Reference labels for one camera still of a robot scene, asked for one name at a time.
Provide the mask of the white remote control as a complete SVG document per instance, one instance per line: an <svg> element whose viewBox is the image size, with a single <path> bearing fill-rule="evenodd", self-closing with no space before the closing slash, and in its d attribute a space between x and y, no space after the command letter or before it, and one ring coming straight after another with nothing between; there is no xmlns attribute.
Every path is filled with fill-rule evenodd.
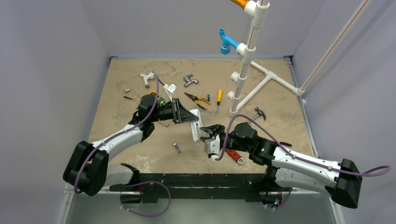
<svg viewBox="0 0 396 224"><path fill-rule="evenodd" d="M200 137L203 137L203 132L200 129L202 127L200 111L198 109L191 109L190 112L198 117L198 121L190 122L193 140L195 142L198 142L200 141Z"/></svg>

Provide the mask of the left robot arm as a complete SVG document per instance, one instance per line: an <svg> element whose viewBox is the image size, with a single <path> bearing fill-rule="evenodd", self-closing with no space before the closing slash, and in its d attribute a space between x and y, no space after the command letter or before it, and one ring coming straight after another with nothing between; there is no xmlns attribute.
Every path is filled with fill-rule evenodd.
<svg viewBox="0 0 396 224"><path fill-rule="evenodd" d="M79 142L65 168L63 180L74 186L77 193L89 196L97 194L104 186L121 184L128 191L137 189L139 178L134 175L132 167L121 165L120 171L110 172L109 161L146 140L153 133L155 122L172 120L175 124L182 124L199 121L199 117L184 108L178 98L164 105L159 105L157 100L154 95L144 95L124 128L93 143Z"/></svg>

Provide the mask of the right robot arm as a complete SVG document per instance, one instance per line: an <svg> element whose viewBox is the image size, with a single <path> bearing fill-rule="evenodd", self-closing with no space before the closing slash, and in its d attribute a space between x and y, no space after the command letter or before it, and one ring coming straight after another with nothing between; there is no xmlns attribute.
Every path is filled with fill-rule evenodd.
<svg viewBox="0 0 396 224"><path fill-rule="evenodd" d="M223 125L200 127L200 131L208 134L200 139L213 161L220 157L225 147L247 152L253 163L266 166L262 177L266 189L306 189L322 193L341 206L358 207L362 177L354 175L359 170L352 160L321 160L281 147L275 141L260 137L247 122L238 124L229 134Z"/></svg>

